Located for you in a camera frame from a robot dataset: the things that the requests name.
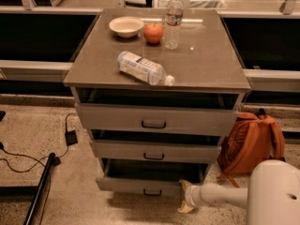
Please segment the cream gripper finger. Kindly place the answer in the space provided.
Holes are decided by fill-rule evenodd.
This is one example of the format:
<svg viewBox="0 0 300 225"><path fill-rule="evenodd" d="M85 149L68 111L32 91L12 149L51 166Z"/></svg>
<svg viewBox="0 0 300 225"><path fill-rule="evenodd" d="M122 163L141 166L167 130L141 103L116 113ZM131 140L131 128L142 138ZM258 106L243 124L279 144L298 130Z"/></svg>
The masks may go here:
<svg viewBox="0 0 300 225"><path fill-rule="evenodd" d="M182 201L181 206L177 209L179 213L187 214L193 210L193 207Z"/></svg>
<svg viewBox="0 0 300 225"><path fill-rule="evenodd" d="M187 191L191 188L192 184L188 180L180 180L179 183L184 191Z"/></svg>

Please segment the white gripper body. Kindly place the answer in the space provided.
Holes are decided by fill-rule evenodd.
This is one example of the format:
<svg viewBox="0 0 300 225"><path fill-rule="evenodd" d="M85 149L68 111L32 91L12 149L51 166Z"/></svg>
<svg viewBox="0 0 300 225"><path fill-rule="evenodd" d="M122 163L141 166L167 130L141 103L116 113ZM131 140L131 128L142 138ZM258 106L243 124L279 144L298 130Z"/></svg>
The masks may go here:
<svg viewBox="0 0 300 225"><path fill-rule="evenodd" d="M201 186L188 186L185 190L185 202L189 207L199 207L203 204Z"/></svg>

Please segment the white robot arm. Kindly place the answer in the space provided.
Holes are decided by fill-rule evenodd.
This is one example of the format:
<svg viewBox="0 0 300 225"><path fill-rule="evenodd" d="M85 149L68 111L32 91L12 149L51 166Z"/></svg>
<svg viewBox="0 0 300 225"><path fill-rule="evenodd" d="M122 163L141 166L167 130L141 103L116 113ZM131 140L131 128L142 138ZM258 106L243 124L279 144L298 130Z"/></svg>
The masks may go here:
<svg viewBox="0 0 300 225"><path fill-rule="evenodd" d="M180 180L184 192L179 213L230 204L247 211L246 225L300 225L300 171L280 160L266 160L253 170L248 187L228 188Z"/></svg>

